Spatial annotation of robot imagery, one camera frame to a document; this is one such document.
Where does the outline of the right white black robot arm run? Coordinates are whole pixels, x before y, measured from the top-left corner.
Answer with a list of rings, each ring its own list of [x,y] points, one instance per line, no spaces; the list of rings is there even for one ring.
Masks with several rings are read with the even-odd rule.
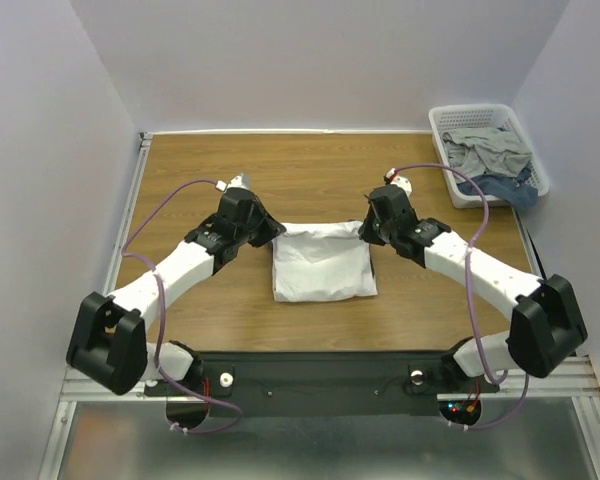
[[[440,366],[443,384],[462,390],[487,373],[521,369],[545,378],[588,338],[572,284],[554,274],[543,279],[511,267],[474,248],[448,225],[420,219],[406,191],[387,184],[367,197],[369,209],[359,230],[368,244],[391,246],[402,258],[464,286],[498,310],[508,330],[452,348]]]

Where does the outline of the white printed tank top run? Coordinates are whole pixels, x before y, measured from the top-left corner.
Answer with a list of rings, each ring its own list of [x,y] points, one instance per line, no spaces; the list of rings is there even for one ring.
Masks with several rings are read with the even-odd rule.
[[[378,294],[362,223],[287,223],[272,241],[272,291],[285,303],[336,302]]]

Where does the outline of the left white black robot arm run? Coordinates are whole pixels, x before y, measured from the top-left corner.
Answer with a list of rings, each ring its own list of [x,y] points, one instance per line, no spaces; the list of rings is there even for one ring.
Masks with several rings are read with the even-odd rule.
[[[148,342],[149,327],[164,322],[175,300],[217,274],[243,245],[259,248],[285,231],[252,191],[227,189],[216,212],[161,262],[124,287],[83,299],[67,364],[117,395],[140,381],[159,379],[168,379],[179,393],[195,392],[203,371],[194,352],[177,342]]]

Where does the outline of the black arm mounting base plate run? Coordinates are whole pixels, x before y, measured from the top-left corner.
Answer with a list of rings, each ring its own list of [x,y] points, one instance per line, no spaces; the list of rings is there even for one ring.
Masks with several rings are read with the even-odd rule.
[[[444,350],[199,353],[182,380],[247,417],[436,416],[438,398],[496,393]]]

